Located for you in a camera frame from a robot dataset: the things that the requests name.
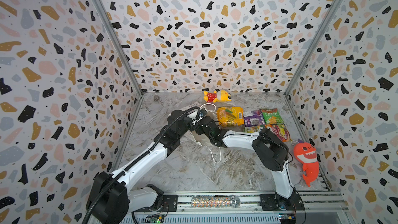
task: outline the black mounting plate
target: black mounting plate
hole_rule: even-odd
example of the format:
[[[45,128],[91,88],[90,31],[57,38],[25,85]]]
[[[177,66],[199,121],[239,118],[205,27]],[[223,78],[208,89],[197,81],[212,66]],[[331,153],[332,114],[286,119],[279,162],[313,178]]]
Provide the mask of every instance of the black mounting plate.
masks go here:
[[[293,191],[289,199],[291,200],[292,204],[291,206],[286,206],[285,210],[288,211],[293,211],[295,209],[299,211],[304,210],[304,203],[301,201],[300,195],[296,191]],[[279,207],[275,200],[275,194],[261,194],[260,206],[263,208],[263,211],[279,210]]]
[[[162,200],[163,210],[162,212],[176,212],[177,211],[177,200],[178,195],[164,195]],[[135,212],[152,212],[149,208],[140,208]]]

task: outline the yellow snack package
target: yellow snack package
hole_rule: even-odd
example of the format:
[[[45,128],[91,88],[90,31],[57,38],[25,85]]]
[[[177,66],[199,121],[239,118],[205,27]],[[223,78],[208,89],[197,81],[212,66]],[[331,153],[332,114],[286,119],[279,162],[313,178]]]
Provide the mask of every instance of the yellow snack package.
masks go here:
[[[244,124],[242,107],[220,107],[217,119],[222,127],[235,127]]]

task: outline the black and white robotic arm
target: black and white robotic arm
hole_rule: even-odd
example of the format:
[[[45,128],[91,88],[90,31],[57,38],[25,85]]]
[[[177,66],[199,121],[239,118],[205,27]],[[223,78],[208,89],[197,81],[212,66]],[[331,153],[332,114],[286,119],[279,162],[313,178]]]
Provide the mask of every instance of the black and white robotic arm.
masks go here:
[[[189,130],[196,131],[198,135],[205,134],[217,147],[240,147],[255,151],[263,165],[272,171],[276,187],[275,205],[282,208],[292,205],[288,147],[266,128],[254,133],[220,129],[206,114],[206,110],[199,107],[184,112],[173,111],[167,118],[168,125],[162,128],[154,142],[141,154],[111,174],[100,173],[94,180],[83,224],[88,221],[91,212],[99,221],[108,224],[119,223],[127,213],[143,207],[159,209],[163,197],[160,189],[147,185],[139,190],[131,190],[142,176],[179,146],[180,138]]]

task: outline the terrazzo wall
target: terrazzo wall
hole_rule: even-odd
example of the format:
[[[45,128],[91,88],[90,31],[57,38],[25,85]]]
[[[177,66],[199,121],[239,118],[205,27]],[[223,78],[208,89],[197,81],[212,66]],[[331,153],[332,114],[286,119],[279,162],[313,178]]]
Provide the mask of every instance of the terrazzo wall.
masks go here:
[[[398,223],[397,0],[344,0],[289,99],[357,223]]]
[[[284,91],[333,0],[102,0],[143,91]]]
[[[0,0],[0,222],[80,223],[136,103],[91,0]]]

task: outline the snack bag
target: snack bag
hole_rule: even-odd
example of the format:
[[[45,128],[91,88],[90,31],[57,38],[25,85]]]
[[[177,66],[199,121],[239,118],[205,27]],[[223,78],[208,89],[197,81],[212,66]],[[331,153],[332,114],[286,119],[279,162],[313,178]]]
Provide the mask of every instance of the snack bag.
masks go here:
[[[263,114],[260,110],[243,112],[243,120],[246,127],[265,125]]]
[[[268,129],[270,129],[276,137],[278,137],[283,142],[292,141],[290,138],[289,131],[287,130],[284,124],[268,124],[266,125]]]
[[[217,119],[222,127],[235,127],[244,124],[242,107],[220,107]]]
[[[279,115],[278,108],[263,108],[260,110],[263,113],[264,121],[266,122],[266,124],[283,123],[283,119]]]
[[[259,132],[261,129],[264,128],[264,125],[261,126],[253,126],[253,127],[244,127],[243,131],[244,132]]]

